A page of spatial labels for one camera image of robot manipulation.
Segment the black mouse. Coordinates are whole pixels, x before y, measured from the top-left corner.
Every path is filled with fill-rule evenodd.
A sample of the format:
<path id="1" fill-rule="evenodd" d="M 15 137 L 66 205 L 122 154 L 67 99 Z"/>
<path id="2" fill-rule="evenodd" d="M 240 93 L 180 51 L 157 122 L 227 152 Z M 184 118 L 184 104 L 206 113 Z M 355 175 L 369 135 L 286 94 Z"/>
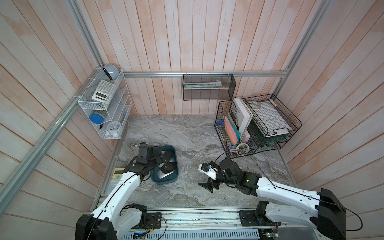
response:
<path id="1" fill-rule="evenodd" d="M 171 149 L 162 151 L 162 162 L 164 164 L 168 163 L 175 155 L 175 152 Z"/>
<path id="2" fill-rule="evenodd" d="M 169 174 L 172 171 L 174 171 L 177 167 L 178 167 L 177 163 L 175 163 L 175 162 L 168 162 L 168 163 L 166 163 L 166 164 L 164 164 L 162 166 L 161 171 L 164 174 Z"/>

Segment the teal storage box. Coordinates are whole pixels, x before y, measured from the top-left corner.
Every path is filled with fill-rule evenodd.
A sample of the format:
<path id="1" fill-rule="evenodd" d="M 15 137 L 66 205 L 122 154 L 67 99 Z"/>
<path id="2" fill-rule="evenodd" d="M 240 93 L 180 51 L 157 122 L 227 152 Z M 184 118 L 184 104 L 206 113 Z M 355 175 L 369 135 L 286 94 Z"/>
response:
<path id="1" fill-rule="evenodd" d="M 155 152 L 155 153 L 160 153 L 160 152 L 165 151 L 165 150 L 167 150 L 167 149 L 171 149 L 171 150 L 173 150 L 173 151 L 175 152 L 174 157 L 173 157 L 169 162 L 175 162 L 175 163 L 177 163 L 177 166 L 178 166 L 178 160 L 177 160 L 177 156 L 176 156 L 176 150 L 175 150 L 175 148 L 174 148 L 173 146 L 171 146 L 171 145 L 165 145 L 165 146 L 155 147 L 155 148 L 154 148 L 154 152 Z M 170 175 L 170 176 L 168 176 L 168 177 L 166 177 L 166 178 L 164 178 L 164 179 L 161 179 L 161 180 L 159 180 L 159 179 L 157 178 L 157 172 L 158 172 L 160 169 L 161 169 L 161 168 L 159 168 L 158 166 L 155 167 L 155 168 L 153 169 L 152 174 L 151 174 L 151 179 L 152 179 L 152 181 L 155 182 L 156 184 L 158 184 L 158 185 L 170 184 L 170 183 L 175 182 L 175 181 L 178 179 L 178 176 L 179 176 L 179 169 L 178 169 L 178 167 L 175 169 L 176 172 L 175 172 L 174 174 L 172 174 L 172 175 Z"/>

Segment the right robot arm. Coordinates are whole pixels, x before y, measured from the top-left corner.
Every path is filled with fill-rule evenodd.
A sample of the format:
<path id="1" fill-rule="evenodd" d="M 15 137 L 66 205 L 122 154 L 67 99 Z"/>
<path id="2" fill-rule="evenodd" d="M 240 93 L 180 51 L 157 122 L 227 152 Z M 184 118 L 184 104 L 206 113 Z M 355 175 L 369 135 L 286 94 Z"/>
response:
<path id="1" fill-rule="evenodd" d="M 228 184 L 245 195 L 262 198 L 255 211 L 239 211 L 244 227 L 277 227 L 280 223 L 291 223 L 316 229 L 332 240 L 347 237 L 347 211 L 329 190 L 305 191 L 282 185 L 259 174 L 242 171 L 230 158 L 219 164 L 202 163 L 198 170 L 209 177 L 206 183 L 200 184 L 209 192 L 218 190 L 220 184 Z"/>

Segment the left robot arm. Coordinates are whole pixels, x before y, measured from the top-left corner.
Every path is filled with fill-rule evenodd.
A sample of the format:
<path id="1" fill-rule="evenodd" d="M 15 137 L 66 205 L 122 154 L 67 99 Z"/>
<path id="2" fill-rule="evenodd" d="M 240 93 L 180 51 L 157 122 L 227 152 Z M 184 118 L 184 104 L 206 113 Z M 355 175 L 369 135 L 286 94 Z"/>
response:
<path id="1" fill-rule="evenodd" d="M 142 142 L 137 156 L 125 166 L 123 175 L 112 192 L 91 214 L 82 215 L 76 223 L 76 240 L 119 240 L 130 229 L 145 229 L 145 234 L 162 226 L 161 213 L 148 214 L 146 206 L 127 204 L 135 189 L 152 170 L 175 157 L 171 147 L 152 146 Z"/>

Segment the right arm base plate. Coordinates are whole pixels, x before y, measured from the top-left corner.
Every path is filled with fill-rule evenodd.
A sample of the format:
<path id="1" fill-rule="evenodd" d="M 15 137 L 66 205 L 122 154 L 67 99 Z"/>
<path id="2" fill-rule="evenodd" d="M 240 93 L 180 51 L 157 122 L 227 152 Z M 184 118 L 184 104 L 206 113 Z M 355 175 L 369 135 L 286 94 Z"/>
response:
<path id="1" fill-rule="evenodd" d="M 256 211 L 239 211 L 239 217 L 242 227 L 272 226 L 279 227 L 281 222 L 272 222 L 267 217 L 257 215 Z"/>

